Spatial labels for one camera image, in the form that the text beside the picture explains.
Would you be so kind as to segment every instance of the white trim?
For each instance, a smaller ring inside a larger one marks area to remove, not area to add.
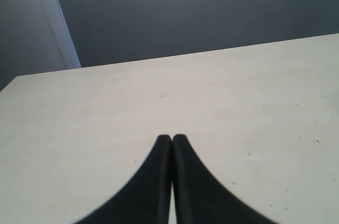
[[[42,0],[42,3],[66,68],[81,68],[59,1]]]

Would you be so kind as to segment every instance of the white tabletop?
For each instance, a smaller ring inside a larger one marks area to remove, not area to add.
[[[339,34],[17,77],[0,92],[0,223],[78,220],[163,133],[273,220],[338,223]]]

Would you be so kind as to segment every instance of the wall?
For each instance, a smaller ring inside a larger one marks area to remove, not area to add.
[[[339,0],[59,0],[83,66],[339,32]]]
[[[0,90],[18,75],[66,69],[41,0],[0,4]]]

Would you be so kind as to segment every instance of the black object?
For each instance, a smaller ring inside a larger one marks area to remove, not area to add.
[[[113,198],[77,224],[167,224],[171,157],[171,138],[159,136],[131,180]]]
[[[178,224],[273,223],[224,188],[185,135],[161,135],[132,179],[77,224],[166,224],[172,181]]]

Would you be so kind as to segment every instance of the gray wall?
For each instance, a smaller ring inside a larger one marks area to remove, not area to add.
[[[66,68],[41,0],[0,4],[0,90],[18,75]]]
[[[339,32],[339,0],[59,0],[83,66]]]

